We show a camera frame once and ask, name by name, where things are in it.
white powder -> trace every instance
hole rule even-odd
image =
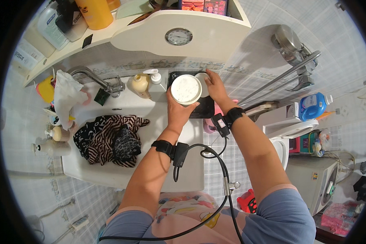
[[[173,85],[174,97],[176,100],[181,102],[190,102],[196,97],[199,91],[198,82],[189,76],[185,76],[177,81],[174,81]]]

white plastic bag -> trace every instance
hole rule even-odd
[[[62,128],[68,130],[69,111],[76,103],[83,103],[88,99],[86,93],[80,91],[83,88],[73,77],[63,72],[57,71],[56,87],[54,89],[54,109],[59,117]]]

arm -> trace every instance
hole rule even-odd
[[[167,100],[168,125],[157,140],[165,140],[175,145],[183,126],[199,102],[183,107],[172,98],[171,89],[167,91]],[[158,209],[161,187],[166,179],[170,164],[171,159],[167,154],[158,152],[155,147],[151,147],[130,178],[118,209],[130,206],[143,207],[149,210],[154,217]]]
[[[226,94],[220,76],[210,70],[206,73],[210,76],[210,79],[205,79],[209,94],[222,112],[226,114],[231,108],[238,107]],[[243,154],[257,202],[270,188],[290,184],[273,144],[247,115],[237,119],[231,131]]]

black cable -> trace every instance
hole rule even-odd
[[[215,157],[218,159],[218,161],[220,162],[220,165],[221,165],[221,169],[222,169],[222,174],[223,174],[223,177],[226,177],[228,182],[229,182],[229,173],[228,173],[228,169],[226,168],[225,166],[225,163],[224,161],[221,159],[220,155],[217,154],[212,148],[210,148],[209,146],[206,146],[204,144],[200,144],[200,143],[197,143],[197,144],[194,144],[194,145],[191,145],[190,147],[188,147],[183,153],[182,153],[182,156],[185,155],[191,148],[194,148],[196,146],[200,146],[200,147],[204,147],[206,150],[208,150],[210,153],[212,153],[213,155],[215,155]],[[174,179],[176,178],[177,180],[177,177],[178,177],[178,174],[175,175],[175,173],[179,173],[179,167],[175,167],[174,168]],[[191,229],[188,229],[184,232],[181,232],[179,234],[176,234],[176,235],[172,235],[172,236],[169,236],[169,237],[158,237],[158,238],[146,238],[146,237],[122,237],[122,236],[104,236],[104,237],[100,237],[99,238],[99,241],[101,240],[105,240],[105,239],[115,239],[115,240],[131,240],[131,241],[165,241],[165,240],[171,240],[171,239],[174,239],[174,238],[177,238],[177,237],[181,237],[185,234],[188,234],[192,231],[195,231],[196,229],[202,227],[203,225],[205,225],[207,222],[209,222],[211,219],[213,219],[220,211],[221,209],[224,207],[225,203],[226,203],[226,200],[227,198],[229,198],[229,205],[230,205],[230,210],[231,210],[231,216],[232,216],[232,219],[233,219],[233,224],[234,224],[234,228],[236,230],[236,233],[239,237],[239,240],[242,244],[244,244],[243,242],[243,239],[240,235],[240,231],[239,231],[239,228],[237,226],[237,222],[236,222],[236,218],[234,216],[234,211],[233,211],[233,204],[232,204],[232,198],[229,196],[225,196],[224,198],[224,201],[222,202],[222,204],[220,205],[220,207],[210,216],[208,217],[205,221],[201,222],[200,224],[192,227]]]
[[[36,232],[41,233],[42,234],[42,240],[41,241],[44,241],[45,240],[45,233],[43,233],[43,231],[37,230],[37,229],[33,229],[33,231],[36,231]]]
[[[210,147],[208,147],[208,146],[206,146],[205,147],[205,149],[204,150],[202,150],[201,152],[200,152],[200,155],[202,156],[202,157],[204,157],[205,159],[214,159],[214,158],[219,158],[219,159],[221,159],[220,157],[219,157],[219,155],[221,155],[224,151],[225,151],[225,149],[226,149],[226,144],[227,144],[227,142],[226,142],[226,139],[227,139],[227,137],[225,137],[225,144],[224,144],[224,149],[222,149],[222,151],[219,153],[219,154],[217,154],[213,149],[211,149]],[[193,148],[193,147],[195,147],[195,145],[196,144],[194,144],[194,145],[192,145],[192,146],[190,146],[186,151],[184,151],[184,154],[185,153],[187,153],[188,152],[188,150],[190,150],[191,148]],[[205,156],[204,155],[204,153],[205,152],[208,152],[208,153],[211,153],[211,154],[213,154],[214,156],[212,156],[212,157],[208,157],[208,156]],[[179,178],[179,167],[177,167],[177,166],[175,166],[174,167],[174,173],[173,173],[173,176],[174,176],[174,181],[175,182],[178,182],[178,178]]]
[[[222,149],[222,151],[221,151],[218,155],[221,155],[221,154],[225,151],[225,149],[226,149],[226,139],[228,139],[228,138],[227,138],[227,137],[224,137],[224,138],[225,138],[224,148]],[[207,150],[207,149],[203,149],[203,150],[200,152],[200,155],[201,155],[202,157],[204,157],[205,159],[214,159],[214,158],[216,158],[216,156],[211,156],[211,157],[205,156],[205,155],[204,155],[204,153],[210,153],[210,151],[209,151],[209,150]]]
[[[175,166],[174,167],[174,181],[178,182],[178,178],[179,178],[179,167]]]
[[[230,206],[230,209],[231,209],[231,215],[232,215],[232,220],[233,220],[234,228],[236,229],[236,233],[237,233],[237,236],[239,237],[240,242],[241,243],[244,243],[243,237],[241,237],[241,235],[240,235],[239,227],[237,226],[236,218],[234,216],[234,209],[233,209],[233,204],[232,204],[232,198],[231,198],[230,195],[228,196],[228,198],[229,198],[229,206]]]

white shelf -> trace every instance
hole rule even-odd
[[[251,29],[238,0],[229,1],[229,12],[232,17],[206,12],[162,10],[129,26],[128,23],[141,15],[118,20],[114,18],[114,22],[108,27],[97,31],[87,29],[82,38],[68,43],[61,51],[56,50],[50,57],[39,62],[24,79],[23,87],[54,64],[82,51],[84,38],[91,34],[92,42],[84,50],[111,42],[113,46],[122,50],[149,51],[161,56],[200,57],[226,62]],[[190,30],[193,34],[192,41],[184,46],[167,43],[164,36],[173,28]]]
[[[110,42],[112,34],[114,34],[117,30],[126,27],[128,23],[132,22],[139,16],[141,15],[134,15],[119,20],[115,20],[115,14],[114,14],[114,21],[108,27],[97,31],[87,29],[82,38],[78,39],[75,42],[69,42],[68,45],[66,45],[62,50],[60,51],[56,50],[50,57],[40,61],[34,67],[34,69],[30,71],[28,76],[25,77],[23,81],[23,87],[26,87],[32,80],[35,79],[35,77],[37,77],[43,71],[47,70],[48,68],[58,63],[59,61],[62,61],[63,59],[75,53],[78,53],[79,51],[85,50],[87,48],[97,46],[106,42]],[[91,34],[93,34],[91,44],[83,49],[82,47],[84,38],[90,36]]]
[[[237,0],[230,0],[229,12],[231,17],[196,11],[158,11],[141,22],[118,30],[112,36],[111,44],[127,51],[226,62],[251,29]],[[190,31],[192,41],[182,46],[169,44],[165,34],[174,28]]]

